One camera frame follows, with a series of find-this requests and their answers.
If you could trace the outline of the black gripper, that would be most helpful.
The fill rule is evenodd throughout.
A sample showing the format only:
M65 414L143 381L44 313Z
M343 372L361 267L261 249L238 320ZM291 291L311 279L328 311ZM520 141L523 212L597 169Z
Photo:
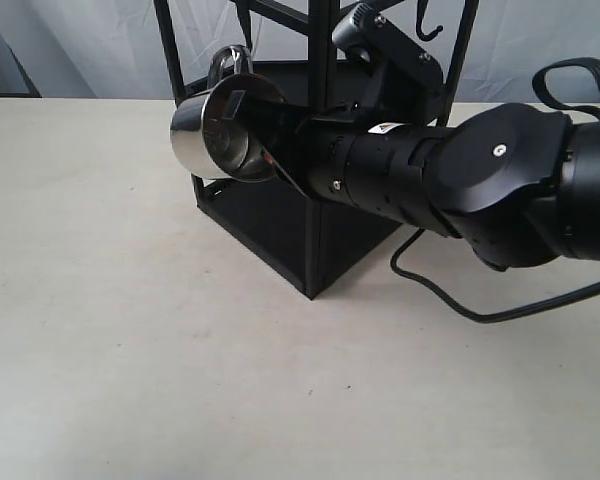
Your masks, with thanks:
M346 158L370 126L370 108L343 103L318 111L234 90L221 119L248 131L295 129L293 157L264 150L263 158L276 175L306 198L353 204L345 179Z

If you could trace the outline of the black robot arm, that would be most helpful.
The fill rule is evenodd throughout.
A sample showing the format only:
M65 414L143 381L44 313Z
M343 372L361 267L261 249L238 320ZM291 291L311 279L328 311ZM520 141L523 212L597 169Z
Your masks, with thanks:
M451 128L381 124L243 90L222 117L303 194L462 239L493 269L600 261L600 121L508 103Z

